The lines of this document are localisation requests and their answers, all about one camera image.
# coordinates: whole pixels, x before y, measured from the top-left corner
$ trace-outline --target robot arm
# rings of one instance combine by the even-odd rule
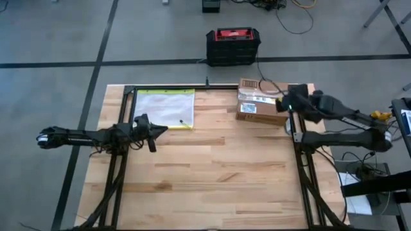
[[[361,146],[373,151],[384,152],[392,147],[388,126],[369,115],[353,110],[333,96],[324,95],[316,90],[308,95],[306,84],[291,85],[288,94],[276,101],[277,111],[291,109],[304,119],[318,123],[322,119],[338,119],[347,124],[363,129],[356,134],[304,132],[294,135],[304,151],[313,153],[321,146]]]
[[[118,123],[98,131],[69,130],[52,126],[40,132],[37,144],[43,149],[62,145],[92,146],[116,155],[117,150],[128,145],[140,144],[146,140],[151,152],[155,152],[154,140],[168,128],[149,122],[147,114],[134,118],[134,123]]]

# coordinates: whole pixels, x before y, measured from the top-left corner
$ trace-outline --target yellow component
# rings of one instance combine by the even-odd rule
[[[371,113],[370,115],[372,118],[378,119],[380,121],[387,121],[392,117],[392,113],[390,112],[380,112],[380,111],[375,111]]]

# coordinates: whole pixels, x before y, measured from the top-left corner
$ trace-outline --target wood plank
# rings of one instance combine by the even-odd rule
[[[98,128],[117,123],[122,94],[123,85],[107,87]],[[235,90],[198,90],[195,129],[168,130],[156,153],[129,151],[118,229],[307,228],[290,136],[282,126],[235,120],[236,104]],[[321,195],[341,215],[337,175],[313,158]],[[109,162],[104,153],[91,157],[79,216],[100,202]]]

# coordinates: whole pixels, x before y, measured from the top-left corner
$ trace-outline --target cardboard box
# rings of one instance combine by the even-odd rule
[[[283,126],[288,119],[288,112],[277,112],[275,99],[283,97],[274,85],[259,80],[242,78],[238,85],[238,104],[236,119],[257,123]],[[287,90],[287,83],[276,83],[281,90]]]

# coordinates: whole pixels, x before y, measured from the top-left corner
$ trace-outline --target concrete floor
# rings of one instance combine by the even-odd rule
[[[362,24],[377,0],[319,1],[310,10],[312,31],[291,35],[274,12],[249,4],[222,1],[219,14],[202,14],[201,2],[173,0],[169,6],[152,0],[119,0],[104,61],[205,58],[205,34],[221,27],[252,26],[261,33],[260,57],[398,55],[407,54],[385,12],[367,29]],[[96,61],[112,0],[10,1],[0,13],[0,63]],[[411,10],[408,0],[389,5],[400,21]],[[289,2],[279,12],[291,30],[309,26],[304,12]],[[402,25],[411,38],[411,22]],[[326,94],[365,113],[388,110],[393,98],[408,96],[401,87],[411,81],[411,60],[270,62],[260,68],[275,81],[314,83]],[[58,125],[76,128],[93,67],[0,69],[0,229],[27,230],[18,222],[49,230],[67,168],[70,147],[41,150],[35,137]],[[256,65],[210,68],[204,64],[102,67],[92,97],[87,129],[95,129],[105,86],[113,83],[237,83],[240,77],[259,78]],[[326,121],[330,130],[345,128]],[[333,148],[341,158],[352,148]],[[354,149],[361,157],[363,149]],[[62,228],[74,223],[89,149],[80,151]],[[403,141],[378,155],[392,173],[410,170]],[[411,208],[403,206],[411,224]],[[396,220],[384,216],[352,216],[355,227],[397,230]]]

